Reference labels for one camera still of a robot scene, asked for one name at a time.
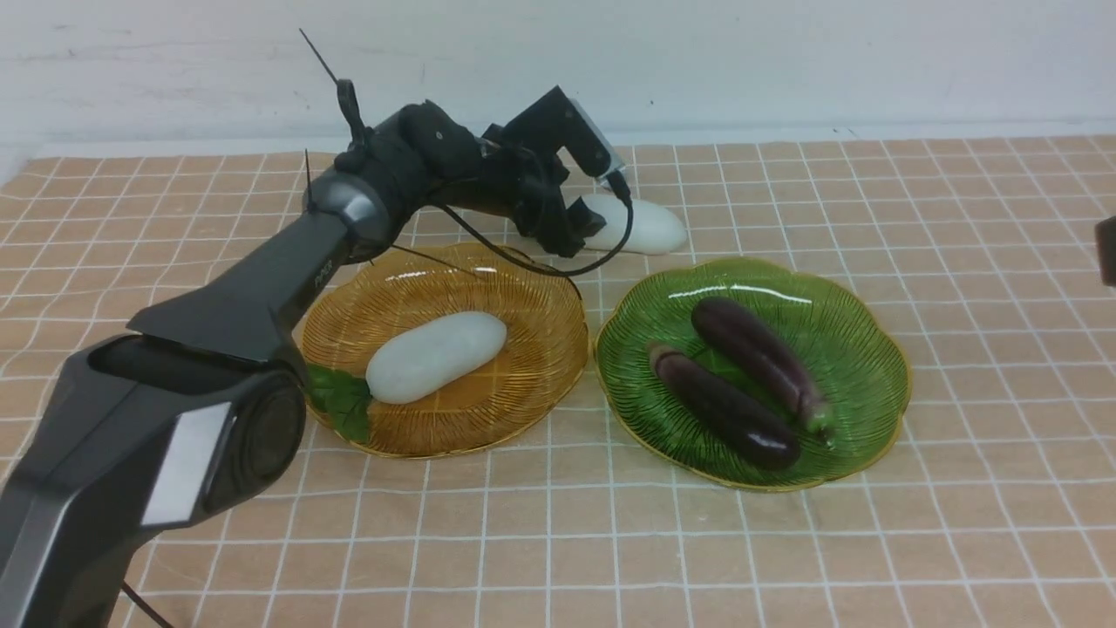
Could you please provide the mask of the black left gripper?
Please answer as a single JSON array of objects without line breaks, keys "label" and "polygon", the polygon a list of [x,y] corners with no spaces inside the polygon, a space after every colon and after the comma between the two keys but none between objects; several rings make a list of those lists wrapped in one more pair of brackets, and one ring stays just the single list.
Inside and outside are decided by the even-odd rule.
[{"label": "black left gripper", "polygon": [[501,131],[436,132],[436,207],[453,215],[464,209],[506,218],[520,236],[545,253],[573,258],[585,240],[607,225],[586,199],[567,204],[561,185],[569,171],[561,160],[542,160],[526,148],[506,146]]}]

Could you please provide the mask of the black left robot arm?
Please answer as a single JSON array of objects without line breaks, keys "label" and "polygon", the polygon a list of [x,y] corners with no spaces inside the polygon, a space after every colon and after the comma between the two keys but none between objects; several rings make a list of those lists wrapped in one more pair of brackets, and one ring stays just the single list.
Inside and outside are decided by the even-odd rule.
[{"label": "black left robot arm", "polygon": [[419,209],[492,212],[574,257],[605,222],[562,202],[561,149],[631,206],[624,160],[559,88],[479,136],[429,100],[367,125],[346,79],[337,100],[350,144],[308,178],[299,218],[62,364],[4,482],[4,627],[106,627],[140,545],[282,477],[311,383],[296,325],[339,268],[384,254]]}]

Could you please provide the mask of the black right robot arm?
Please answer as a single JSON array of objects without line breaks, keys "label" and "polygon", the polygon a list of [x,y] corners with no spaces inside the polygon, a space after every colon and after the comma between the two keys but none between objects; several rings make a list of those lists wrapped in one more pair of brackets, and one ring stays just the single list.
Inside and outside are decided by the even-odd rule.
[{"label": "black right robot arm", "polygon": [[1116,287],[1116,215],[1100,220],[1093,230],[1104,286]]}]

